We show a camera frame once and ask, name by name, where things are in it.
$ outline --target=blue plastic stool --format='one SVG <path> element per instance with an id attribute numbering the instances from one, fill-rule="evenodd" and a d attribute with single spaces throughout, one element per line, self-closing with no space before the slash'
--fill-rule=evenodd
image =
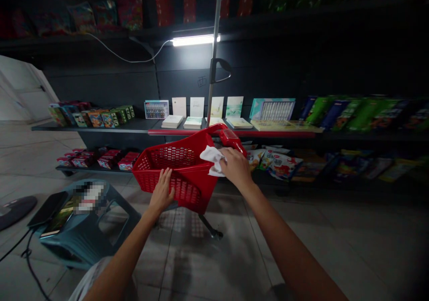
<path id="1" fill-rule="evenodd" d="M 73 213 L 58 234 L 40 238 L 47 226 L 42 226 L 35 233 L 40 243 L 68 268 L 87 270 L 103 257 L 114 255 L 141 218 L 140 213 L 104 180 L 80 180 L 66 187 L 64 191 L 68 193 L 69 198 L 84 196 L 85 193 L 80 190 L 80 186 L 88 182 L 104 185 L 104 190 L 91 211 L 77 215 Z M 100 220 L 110 211 L 112 203 L 116 203 L 128 214 L 128 219 L 113 244 L 99 228 Z"/>

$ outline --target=hand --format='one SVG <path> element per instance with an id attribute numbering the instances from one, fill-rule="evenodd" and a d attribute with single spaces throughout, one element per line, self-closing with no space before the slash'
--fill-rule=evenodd
<path id="1" fill-rule="evenodd" d="M 149 203 L 149 207 L 160 214 L 173 202 L 174 193 L 176 192 L 174 188 L 170 190 L 171 172 L 171 168 L 167 168 L 165 171 L 161 169 L 160 179 L 153 190 L 151 202 Z"/>
<path id="2" fill-rule="evenodd" d="M 222 148 L 220 152 L 225 156 L 220 161 L 220 167 L 225 176 L 238 188 L 240 192 L 254 184 L 250 175 L 249 162 L 239 151 L 232 148 Z"/>

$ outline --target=shelf bracket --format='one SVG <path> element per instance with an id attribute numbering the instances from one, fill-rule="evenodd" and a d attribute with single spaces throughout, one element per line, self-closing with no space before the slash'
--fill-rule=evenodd
<path id="1" fill-rule="evenodd" d="M 144 47 L 144 49 L 151 55 L 151 57 L 153 58 L 154 57 L 154 52 L 153 52 L 153 49 L 152 49 L 152 47 L 149 45 L 149 43 L 146 43 L 146 42 L 141 42 L 141 41 L 139 41 L 136 37 L 129 37 L 129 39 L 131 40 L 131 41 L 133 41 L 133 42 L 135 42 L 135 43 L 138 43 L 138 44 L 140 44 L 142 47 Z"/>

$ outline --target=red shopping basket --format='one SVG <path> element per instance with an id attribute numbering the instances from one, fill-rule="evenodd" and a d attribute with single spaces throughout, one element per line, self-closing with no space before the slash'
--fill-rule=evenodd
<path id="1" fill-rule="evenodd" d="M 220 130 L 219 136 L 225 146 L 231 146 L 246 156 L 238 137 L 224 124 L 216 124 L 198 131 L 188 138 L 146 148 L 133 167 L 133 174 L 141 189 L 153 192 L 161 169 L 173 169 L 170 184 L 175 188 L 174 199 L 179 206 L 198 214 L 206 212 L 217 177 L 209 176 L 213 163 L 200 158 L 206 146 L 214 146 L 210 134 Z"/>

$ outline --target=metal pole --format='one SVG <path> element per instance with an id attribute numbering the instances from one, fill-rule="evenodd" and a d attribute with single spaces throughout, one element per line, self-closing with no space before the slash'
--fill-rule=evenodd
<path id="1" fill-rule="evenodd" d="M 214 15 L 214 40 L 213 40 L 213 55 L 212 59 L 216 58 L 216 50 L 217 50 L 217 43 L 218 43 L 218 33 L 219 33 L 219 19 L 220 19 L 220 2 L 221 0 L 216 0 L 216 13 Z M 209 105 L 207 107 L 207 126 L 208 128 L 210 126 L 210 113 L 211 113 L 211 98 L 213 96 L 213 82 L 210 79 L 210 86 L 209 86 Z"/>

